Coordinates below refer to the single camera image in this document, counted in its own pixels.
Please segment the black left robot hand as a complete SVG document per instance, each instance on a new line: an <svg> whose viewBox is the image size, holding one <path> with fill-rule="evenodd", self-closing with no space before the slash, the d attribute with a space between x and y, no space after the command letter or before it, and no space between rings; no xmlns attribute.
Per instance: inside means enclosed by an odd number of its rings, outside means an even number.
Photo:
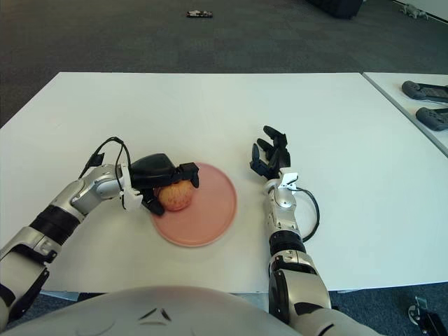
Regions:
<svg viewBox="0 0 448 336"><path fill-rule="evenodd" d="M166 154L156 153L132 163L129 173L132 187L143 196L142 204L152 214L162 216L166 208L156 192L180 181L189 181L194 188L199 188L199 170L194 162L175 167Z"/></svg>

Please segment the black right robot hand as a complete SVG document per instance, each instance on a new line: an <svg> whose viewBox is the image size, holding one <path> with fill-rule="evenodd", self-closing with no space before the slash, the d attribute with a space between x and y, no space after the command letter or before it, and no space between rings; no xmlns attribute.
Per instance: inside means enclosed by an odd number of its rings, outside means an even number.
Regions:
<svg viewBox="0 0 448 336"><path fill-rule="evenodd" d="M280 168L291 166L287 137L278 130L265 125L263 132L272 140L272 144L258 138L252 146L250 168L267 180L278 179Z"/></svg>

